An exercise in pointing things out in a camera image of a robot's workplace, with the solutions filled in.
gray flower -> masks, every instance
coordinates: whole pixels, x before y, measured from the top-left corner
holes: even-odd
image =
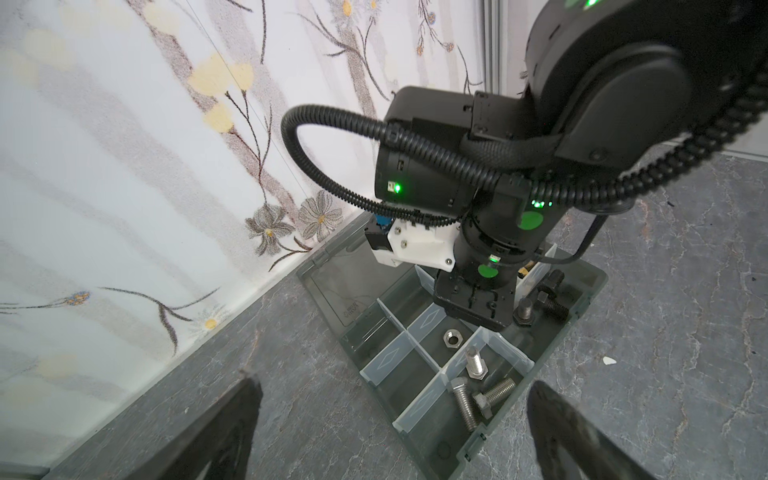
[[[250,230],[249,237],[261,237],[261,244],[256,248],[259,256],[265,252],[269,255],[277,255],[280,252],[281,246],[277,239],[293,232],[292,226],[281,221],[285,216],[282,207],[267,204],[256,210],[253,218],[245,219],[246,227]]]
[[[344,218],[340,208],[331,209],[333,197],[325,190],[317,192],[315,198],[307,198],[301,203],[299,220],[306,223],[301,236],[312,238],[317,235],[317,241],[322,242],[341,225]]]

gray marble floor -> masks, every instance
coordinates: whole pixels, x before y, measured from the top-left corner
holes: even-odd
[[[719,157],[611,218],[585,256],[608,284],[540,372],[658,478],[768,479],[766,184]],[[588,222],[553,240],[573,251]],[[420,478],[289,276],[46,479],[124,477],[243,372],[264,389],[250,478]],[[523,402],[462,477],[540,478]]]

green circular sticker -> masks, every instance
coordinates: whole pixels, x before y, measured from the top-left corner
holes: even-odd
[[[523,230],[533,230],[541,225],[541,222],[543,221],[544,215],[539,212],[523,212],[522,218],[520,219],[520,225],[518,226]]]
[[[498,275],[498,270],[488,265],[481,265],[478,267],[478,273],[485,278],[493,278]]]

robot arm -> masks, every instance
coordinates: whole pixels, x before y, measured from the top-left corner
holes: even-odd
[[[303,105],[284,117],[283,139],[321,187],[378,216],[367,234],[379,262],[439,269],[435,302],[499,331],[515,305],[498,293],[514,293],[522,266],[575,260],[608,216],[758,120],[768,108],[767,46],[765,2],[551,0],[528,40],[522,98],[408,87],[384,121]],[[317,169],[296,136],[302,124],[378,140],[382,202]],[[685,131],[681,146],[621,176]],[[595,220],[573,257],[548,258],[544,240],[572,207]]]

floral wallpaper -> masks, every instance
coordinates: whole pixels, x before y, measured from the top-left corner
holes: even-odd
[[[357,211],[293,105],[482,88],[480,2],[0,2],[0,462],[51,466]],[[376,145],[300,132],[372,197]]]

